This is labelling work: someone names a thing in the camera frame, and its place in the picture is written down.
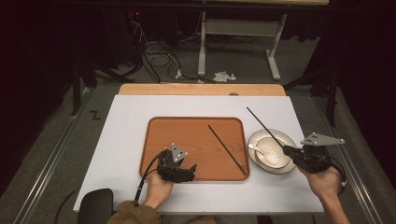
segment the white table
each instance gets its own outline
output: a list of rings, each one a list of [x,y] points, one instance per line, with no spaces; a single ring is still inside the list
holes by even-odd
[[[85,194],[96,189],[112,189],[114,206],[134,199],[141,178],[138,171],[150,119],[159,116],[236,117],[243,122],[248,140],[262,126],[248,112],[247,106],[267,128],[286,133],[298,147],[301,146],[303,132],[287,96],[116,95],[74,210],[79,210]],[[176,184],[159,212],[180,215],[323,212],[305,176],[297,169],[285,175],[272,175],[250,159],[249,166],[250,177],[245,181]],[[147,185],[140,196],[141,203],[146,190]]]

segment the white plate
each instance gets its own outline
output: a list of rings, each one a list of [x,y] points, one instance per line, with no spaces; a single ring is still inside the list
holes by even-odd
[[[284,133],[272,129],[269,131],[282,146],[297,147],[293,140]],[[257,166],[269,173],[277,175],[288,173],[294,169],[295,164],[290,157],[283,154],[282,148],[277,144],[271,134],[265,130],[259,130],[251,135],[247,142],[248,155]],[[277,164],[269,162],[260,152],[248,147],[249,144],[259,147],[261,150],[276,154],[279,162]]]

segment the orange tray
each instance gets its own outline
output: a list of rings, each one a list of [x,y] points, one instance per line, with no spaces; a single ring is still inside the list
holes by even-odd
[[[215,131],[246,174],[212,133]],[[152,159],[174,143],[188,153],[180,168],[197,164],[194,180],[238,181],[250,174],[244,129],[237,118],[156,117],[149,121],[139,173],[145,173]]]

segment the chopstick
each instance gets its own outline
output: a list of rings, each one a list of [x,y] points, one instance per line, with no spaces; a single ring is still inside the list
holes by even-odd
[[[219,138],[219,136],[215,133],[215,130],[212,129],[212,127],[210,127],[210,125],[207,125],[210,129],[210,131],[212,131],[212,133],[216,136],[216,138],[219,140],[219,142],[221,143],[221,145],[225,148],[225,150],[228,152],[228,155],[231,156],[231,158],[233,159],[233,161],[236,163],[236,165],[239,167],[239,169],[242,171],[242,173],[244,173],[244,175],[247,175],[248,173],[245,171],[245,169],[241,166],[241,164],[239,164],[239,162],[236,160],[236,158],[233,156],[233,154],[231,153],[230,150],[228,150],[228,148],[224,145],[224,143],[221,141],[221,139]]]
[[[265,127],[265,125],[262,123],[261,120],[259,120],[259,118],[256,117],[256,115],[253,114],[253,112],[247,107],[248,112],[250,112],[251,115],[253,115],[253,117],[262,125],[262,127],[265,129],[265,131],[267,131],[272,138],[274,138],[274,140],[277,142],[277,144],[280,146],[280,148],[283,148],[282,144],[280,144],[280,142],[274,137],[274,135],[267,129],[267,127]]]

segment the human hand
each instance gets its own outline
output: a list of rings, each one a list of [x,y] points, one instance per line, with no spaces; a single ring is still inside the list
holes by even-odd
[[[297,168],[306,176],[309,187],[320,200],[338,197],[340,174],[335,168],[329,167],[326,171],[316,174],[310,174],[299,166]]]
[[[320,199],[326,215],[326,223],[349,224],[347,215],[338,199],[340,173],[333,167],[317,174],[310,174],[299,166],[297,168],[306,176],[312,192]]]
[[[158,209],[171,195],[174,184],[164,181],[157,172],[148,176],[148,194],[143,205]]]

